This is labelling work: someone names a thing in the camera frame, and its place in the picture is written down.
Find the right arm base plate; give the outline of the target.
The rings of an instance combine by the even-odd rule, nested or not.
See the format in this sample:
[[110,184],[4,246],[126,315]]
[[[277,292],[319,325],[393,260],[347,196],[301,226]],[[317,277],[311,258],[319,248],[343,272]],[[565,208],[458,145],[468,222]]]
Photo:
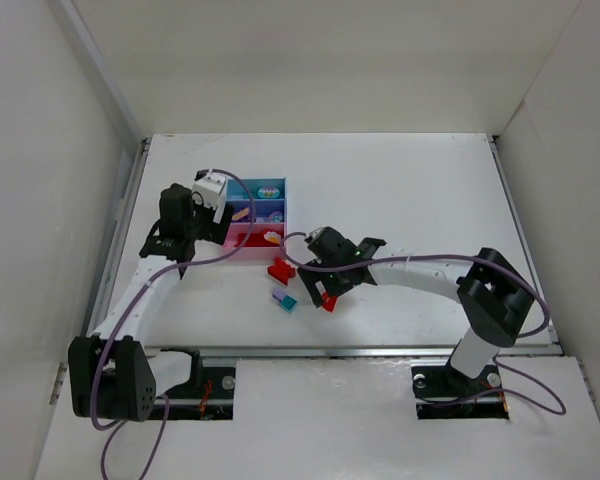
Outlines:
[[487,365],[470,379],[447,365],[411,367],[419,420],[508,420],[499,369]]

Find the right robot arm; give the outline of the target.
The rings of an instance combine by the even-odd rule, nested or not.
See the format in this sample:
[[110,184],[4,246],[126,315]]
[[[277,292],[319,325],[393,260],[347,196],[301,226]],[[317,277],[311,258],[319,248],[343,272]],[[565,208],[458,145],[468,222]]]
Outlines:
[[467,379],[478,379],[500,350],[514,346],[536,302],[528,283],[494,249],[418,259],[389,249],[382,239],[354,244],[332,227],[311,232],[305,243],[314,259],[298,274],[317,307],[360,285],[405,287],[458,303],[469,328],[447,368]]

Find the purple lotus lego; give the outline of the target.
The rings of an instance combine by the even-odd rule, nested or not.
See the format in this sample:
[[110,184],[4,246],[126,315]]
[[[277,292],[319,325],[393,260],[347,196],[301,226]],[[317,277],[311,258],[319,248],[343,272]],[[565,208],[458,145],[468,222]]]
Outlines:
[[283,223],[284,214],[281,211],[272,212],[266,219],[267,223]]

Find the red slope lego brick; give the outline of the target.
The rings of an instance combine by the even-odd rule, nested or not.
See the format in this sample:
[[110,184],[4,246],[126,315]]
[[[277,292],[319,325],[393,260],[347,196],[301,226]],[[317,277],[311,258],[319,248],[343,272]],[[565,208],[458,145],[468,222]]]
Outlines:
[[264,246],[264,238],[261,233],[251,233],[249,236],[241,233],[236,239],[236,245],[243,248],[262,248]]

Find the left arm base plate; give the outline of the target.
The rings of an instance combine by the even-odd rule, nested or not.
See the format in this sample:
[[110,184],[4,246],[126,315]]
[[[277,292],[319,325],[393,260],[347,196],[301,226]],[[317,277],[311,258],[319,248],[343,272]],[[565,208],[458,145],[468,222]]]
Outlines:
[[199,380],[168,390],[172,421],[229,421],[234,416],[236,368],[204,367]]

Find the red flower round lego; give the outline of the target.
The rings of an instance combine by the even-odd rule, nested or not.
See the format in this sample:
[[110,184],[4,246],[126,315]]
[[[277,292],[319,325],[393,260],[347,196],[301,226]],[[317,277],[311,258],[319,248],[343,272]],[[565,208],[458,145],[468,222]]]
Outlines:
[[266,244],[280,245],[283,236],[284,233],[277,230],[264,230],[262,232],[262,238]]

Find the purple butterfly lego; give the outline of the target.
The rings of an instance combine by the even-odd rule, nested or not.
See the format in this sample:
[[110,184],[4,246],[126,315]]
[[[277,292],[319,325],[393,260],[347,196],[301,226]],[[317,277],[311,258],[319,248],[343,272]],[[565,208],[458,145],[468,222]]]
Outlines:
[[251,209],[249,207],[245,207],[239,211],[236,211],[231,220],[233,222],[247,222],[251,218]]

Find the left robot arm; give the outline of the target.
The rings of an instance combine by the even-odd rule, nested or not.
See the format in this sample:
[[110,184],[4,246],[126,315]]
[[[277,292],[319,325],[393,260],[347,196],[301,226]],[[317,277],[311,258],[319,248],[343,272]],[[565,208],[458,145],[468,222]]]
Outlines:
[[197,384],[197,350],[170,347],[149,357],[146,341],[169,292],[182,280],[195,244],[225,242],[234,209],[226,202],[227,179],[215,171],[191,187],[174,183],[159,198],[159,217],[139,252],[126,291],[106,319],[68,349],[73,412],[78,417],[142,422],[170,389]]

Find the red half round lego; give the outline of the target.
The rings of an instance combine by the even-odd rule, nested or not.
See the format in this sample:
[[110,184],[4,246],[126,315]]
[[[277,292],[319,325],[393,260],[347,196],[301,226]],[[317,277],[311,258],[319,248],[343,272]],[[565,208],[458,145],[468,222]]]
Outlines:
[[326,292],[324,292],[321,296],[321,299],[321,308],[329,313],[333,313],[337,305],[338,297],[328,295]]

